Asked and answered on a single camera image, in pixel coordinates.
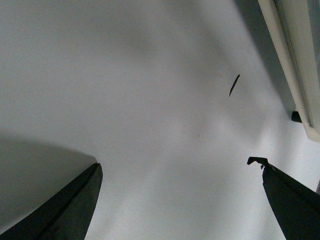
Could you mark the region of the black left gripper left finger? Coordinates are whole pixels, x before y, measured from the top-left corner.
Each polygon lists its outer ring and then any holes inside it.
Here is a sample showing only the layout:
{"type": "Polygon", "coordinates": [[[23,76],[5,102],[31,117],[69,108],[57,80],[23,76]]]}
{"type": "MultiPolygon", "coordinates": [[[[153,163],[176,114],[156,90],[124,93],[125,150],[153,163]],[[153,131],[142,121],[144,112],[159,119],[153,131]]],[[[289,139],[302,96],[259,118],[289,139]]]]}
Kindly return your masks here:
{"type": "Polygon", "coordinates": [[[43,205],[0,235],[2,240],[83,240],[90,226],[103,170],[94,163],[43,205]]]}

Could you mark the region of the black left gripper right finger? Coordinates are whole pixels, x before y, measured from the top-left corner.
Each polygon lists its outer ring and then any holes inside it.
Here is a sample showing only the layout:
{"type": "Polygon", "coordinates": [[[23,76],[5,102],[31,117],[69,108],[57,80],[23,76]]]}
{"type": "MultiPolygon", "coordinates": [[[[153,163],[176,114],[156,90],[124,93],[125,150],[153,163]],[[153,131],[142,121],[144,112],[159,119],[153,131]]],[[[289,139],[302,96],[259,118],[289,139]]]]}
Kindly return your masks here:
{"type": "Polygon", "coordinates": [[[261,165],[263,187],[273,214],[287,240],[320,238],[320,195],[268,162],[250,156],[247,164],[261,165]]]}

